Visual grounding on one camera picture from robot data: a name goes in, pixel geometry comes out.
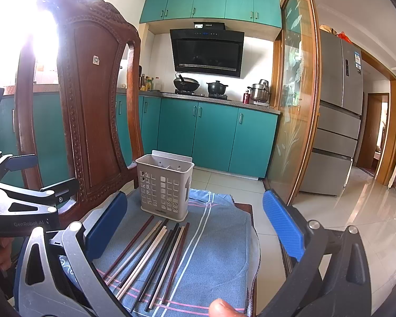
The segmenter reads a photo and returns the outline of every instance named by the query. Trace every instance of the human thumb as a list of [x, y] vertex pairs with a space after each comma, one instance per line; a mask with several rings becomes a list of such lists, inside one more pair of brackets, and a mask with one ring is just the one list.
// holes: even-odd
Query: human thumb
[[244, 317], [223, 299], [216, 299], [209, 307], [210, 317]]

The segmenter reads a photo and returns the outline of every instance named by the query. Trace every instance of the plastic basket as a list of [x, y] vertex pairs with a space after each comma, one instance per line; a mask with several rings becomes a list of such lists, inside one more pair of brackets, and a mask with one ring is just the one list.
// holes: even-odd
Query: plastic basket
[[136, 160], [141, 209], [154, 215], [183, 221], [188, 214], [192, 158], [153, 150]]

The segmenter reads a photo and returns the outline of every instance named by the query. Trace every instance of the tile floor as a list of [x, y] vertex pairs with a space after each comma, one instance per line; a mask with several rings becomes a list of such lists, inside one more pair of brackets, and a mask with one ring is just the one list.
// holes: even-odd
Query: tile floor
[[[260, 240], [261, 266], [257, 278], [257, 313], [264, 308], [285, 280], [279, 241], [262, 209], [264, 186], [261, 181], [194, 169], [192, 188], [231, 194], [236, 202], [252, 205], [254, 226]], [[128, 193], [133, 183], [123, 191]], [[352, 168], [349, 182], [339, 197], [300, 192], [294, 206], [308, 219], [325, 228], [344, 230], [356, 225], [370, 267], [373, 311], [385, 300], [396, 283], [396, 190], [375, 183], [358, 168]], [[320, 271], [324, 275], [329, 256]]]

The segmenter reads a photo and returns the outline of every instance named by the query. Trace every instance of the red bottle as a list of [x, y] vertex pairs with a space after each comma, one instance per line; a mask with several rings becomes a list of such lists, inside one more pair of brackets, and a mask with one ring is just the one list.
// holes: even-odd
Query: red bottle
[[246, 91], [246, 93], [244, 93], [244, 98], [242, 99], [242, 103], [249, 103], [249, 90]]

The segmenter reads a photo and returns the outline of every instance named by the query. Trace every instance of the orange bag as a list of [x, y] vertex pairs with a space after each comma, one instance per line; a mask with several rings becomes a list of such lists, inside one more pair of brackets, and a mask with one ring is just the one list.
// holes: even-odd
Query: orange bag
[[351, 44], [352, 44], [352, 42], [351, 42], [351, 40], [349, 39], [349, 37], [348, 37], [347, 35], [345, 35], [345, 33], [344, 33], [343, 31], [340, 32], [340, 33], [338, 33], [337, 36], [338, 36], [339, 38], [342, 38], [343, 40], [347, 41], [348, 43], [351, 43]]

